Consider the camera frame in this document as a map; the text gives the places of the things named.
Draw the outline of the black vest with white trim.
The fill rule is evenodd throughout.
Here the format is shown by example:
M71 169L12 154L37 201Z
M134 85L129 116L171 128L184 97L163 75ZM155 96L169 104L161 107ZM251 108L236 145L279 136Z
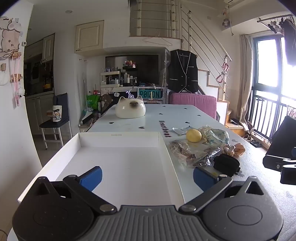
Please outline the black vest with white trim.
M168 89L180 93L198 91L197 55L190 51L173 50L168 65Z

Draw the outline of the blue patterned white cloth pouch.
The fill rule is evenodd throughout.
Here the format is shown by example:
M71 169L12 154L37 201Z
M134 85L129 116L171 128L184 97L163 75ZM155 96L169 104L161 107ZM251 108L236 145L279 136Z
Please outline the blue patterned white cloth pouch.
M227 131L210 126L202 126L198 131L201 133L204 143L209 146L220 147L229 144L229 133Z

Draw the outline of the white cartoon tote bag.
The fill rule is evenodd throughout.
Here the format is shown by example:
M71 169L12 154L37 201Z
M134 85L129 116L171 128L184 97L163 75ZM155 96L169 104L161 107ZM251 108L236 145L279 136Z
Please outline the white cartoon tote bag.
M62 106L54 105L52 107L52 121L57 123L62 120Z

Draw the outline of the yellow round sponge ball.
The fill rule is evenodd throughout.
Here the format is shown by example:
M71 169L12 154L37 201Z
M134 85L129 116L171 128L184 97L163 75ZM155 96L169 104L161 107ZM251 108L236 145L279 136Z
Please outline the yellow round sponge ball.
M198 143L201 141L202 139L202 134L200 131L196 130L196 129L189 129L187 132L186 132L186 139L189 141L189 142L192 142L192 143Z

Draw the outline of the black fabric scrunchie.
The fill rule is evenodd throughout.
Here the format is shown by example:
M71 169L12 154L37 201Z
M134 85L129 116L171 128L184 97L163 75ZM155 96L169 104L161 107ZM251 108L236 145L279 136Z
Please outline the black fabric scrunchie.
M240 162L227 154L220 154L214 158L213 168L224 175L233 177L240 171Z

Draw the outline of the cream upper wall cabinet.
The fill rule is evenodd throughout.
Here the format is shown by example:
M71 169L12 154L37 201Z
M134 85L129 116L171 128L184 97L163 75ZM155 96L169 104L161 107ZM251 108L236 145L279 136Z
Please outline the cream upper wall cabinet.
M103 30L104 21L77 25L74 52L86 57L104 54Z

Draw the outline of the beige window curtain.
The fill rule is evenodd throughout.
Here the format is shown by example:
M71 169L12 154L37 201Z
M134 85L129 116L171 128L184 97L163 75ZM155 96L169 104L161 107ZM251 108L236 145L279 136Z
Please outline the beige window curtain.
M245 131L249 131L247 124L248 100L253 81L253 51L251 39L248 35L240 35L240 88L237 105L237 117Z

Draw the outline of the dark blue chair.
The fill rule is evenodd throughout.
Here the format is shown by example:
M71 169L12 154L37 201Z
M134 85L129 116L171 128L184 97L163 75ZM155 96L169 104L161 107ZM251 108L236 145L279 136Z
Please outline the dark blue chair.
M46 150L48 149L48 143L60 143L61 147L64 146L61 127L66 124L69 127L70 138L73 138L73 133L70 124L67 92L53 96L52 117L39 125L39 127L41 128L42 138ZM53 140L46 139L45 129L53 130Z

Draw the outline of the white ceramic cat figure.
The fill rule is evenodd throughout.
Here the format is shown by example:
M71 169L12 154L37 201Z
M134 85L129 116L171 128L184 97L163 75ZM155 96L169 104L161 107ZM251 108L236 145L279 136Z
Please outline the white ceramic cat figure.
M119 99L115 107L115 115L118 118L141 118L146 113L146 107L141 96L137 98L124 98Z

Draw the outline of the bear pattern wall hanging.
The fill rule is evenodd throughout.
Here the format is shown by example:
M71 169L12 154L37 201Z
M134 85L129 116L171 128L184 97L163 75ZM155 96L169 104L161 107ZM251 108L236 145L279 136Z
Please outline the bear pattern wall hanging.
M22 26L18 19L1 17L1 60L5 60L19 51Z

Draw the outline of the teal POIZON sign box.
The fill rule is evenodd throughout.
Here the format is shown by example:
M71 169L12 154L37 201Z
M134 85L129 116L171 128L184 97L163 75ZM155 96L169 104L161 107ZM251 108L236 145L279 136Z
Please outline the teal POIZON sign box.
M137 94L142 97L143 100L162 100L163 99L162 88L139 88Z

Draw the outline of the small white blue packet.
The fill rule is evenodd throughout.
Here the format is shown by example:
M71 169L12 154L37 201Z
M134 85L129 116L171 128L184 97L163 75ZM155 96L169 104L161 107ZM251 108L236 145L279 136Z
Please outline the small white blue packet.
M185 128L172 128L172 131L179 136L185 135L188 130L192 129L191 126L187 126Z

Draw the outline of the beige silver satin scrunchie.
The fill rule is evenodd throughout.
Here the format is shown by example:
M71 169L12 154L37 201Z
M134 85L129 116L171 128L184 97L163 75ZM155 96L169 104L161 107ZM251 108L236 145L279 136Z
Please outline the beige silver satin scrunchie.
M235 145L227 144L221 147L221 153L231 157L242 156L245 152L245 147L241 143Z

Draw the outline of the white cosmetics shelf rack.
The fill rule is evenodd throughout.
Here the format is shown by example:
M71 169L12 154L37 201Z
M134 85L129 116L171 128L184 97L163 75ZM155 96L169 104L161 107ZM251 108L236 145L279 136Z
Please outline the white cosmetics shelf rack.
M100 87L120 87L120 71L102 72L100 73Z

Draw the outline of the white shallow tray box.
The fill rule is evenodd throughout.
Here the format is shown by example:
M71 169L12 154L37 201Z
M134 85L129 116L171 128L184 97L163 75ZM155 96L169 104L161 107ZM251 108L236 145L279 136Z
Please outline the white shallow tray box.
M116 207L185 203L164 139L158 132L78 133L37 174L60 181L102 169L93 190Z

